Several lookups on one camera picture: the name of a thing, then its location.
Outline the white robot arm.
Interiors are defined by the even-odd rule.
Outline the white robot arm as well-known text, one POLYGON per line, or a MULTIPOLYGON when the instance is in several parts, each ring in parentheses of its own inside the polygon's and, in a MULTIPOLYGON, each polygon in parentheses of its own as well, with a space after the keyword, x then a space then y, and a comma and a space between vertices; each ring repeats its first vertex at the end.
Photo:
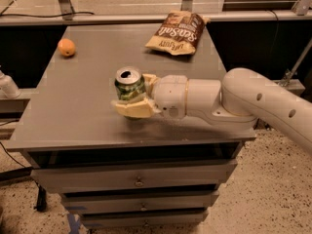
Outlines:
POLYGON ((268 123, 305 151, 312 152, 312 104, 247 68, 234 68, 222 80, 158 77, 133 67, 116 72, 115 110, 128 118, 196 117, 231 129, 268 123))

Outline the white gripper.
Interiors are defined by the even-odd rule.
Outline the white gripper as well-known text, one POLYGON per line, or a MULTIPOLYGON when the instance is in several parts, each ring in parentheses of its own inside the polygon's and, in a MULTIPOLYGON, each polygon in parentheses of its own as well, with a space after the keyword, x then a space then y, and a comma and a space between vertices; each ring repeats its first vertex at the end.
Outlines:
POLYGON ((152 92, 154 100, 147 95, 130 100, 112 100, 112 106, 120 115, 130 118, 150 118, 161 111, 161 115, 165 118, 182 119, 185 117, 188 82, 186 76, 168 75, 160 79, 155 74, 143 73, 142 77, 145 91, 148 94, 152 92))

